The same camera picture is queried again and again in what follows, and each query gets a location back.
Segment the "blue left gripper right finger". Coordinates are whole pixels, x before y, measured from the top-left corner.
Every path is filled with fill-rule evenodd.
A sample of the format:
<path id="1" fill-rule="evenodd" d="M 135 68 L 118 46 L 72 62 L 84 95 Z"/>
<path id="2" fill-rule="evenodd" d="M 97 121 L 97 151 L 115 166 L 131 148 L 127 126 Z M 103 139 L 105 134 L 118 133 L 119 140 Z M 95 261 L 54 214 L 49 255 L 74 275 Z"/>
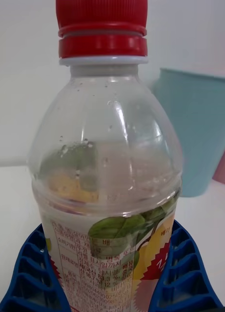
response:
<path id="1" fill-rule="evenodd" d="M 169 256 L 149 311 L 219 312 L 223 308 L 209 282 L 195 241 L 174 221 Z"/>

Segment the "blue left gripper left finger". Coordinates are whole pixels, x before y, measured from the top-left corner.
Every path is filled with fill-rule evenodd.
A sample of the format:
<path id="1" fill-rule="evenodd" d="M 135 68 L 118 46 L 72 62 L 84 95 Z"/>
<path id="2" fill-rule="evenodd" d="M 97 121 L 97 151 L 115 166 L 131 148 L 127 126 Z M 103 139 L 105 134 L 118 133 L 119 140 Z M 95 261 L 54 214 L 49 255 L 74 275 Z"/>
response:
<path id="1" fill-rule="evenodd" d="M 39 225 L 18 254 L 0 312 L 69 312 L 67 298 L 52 269 Z"/>

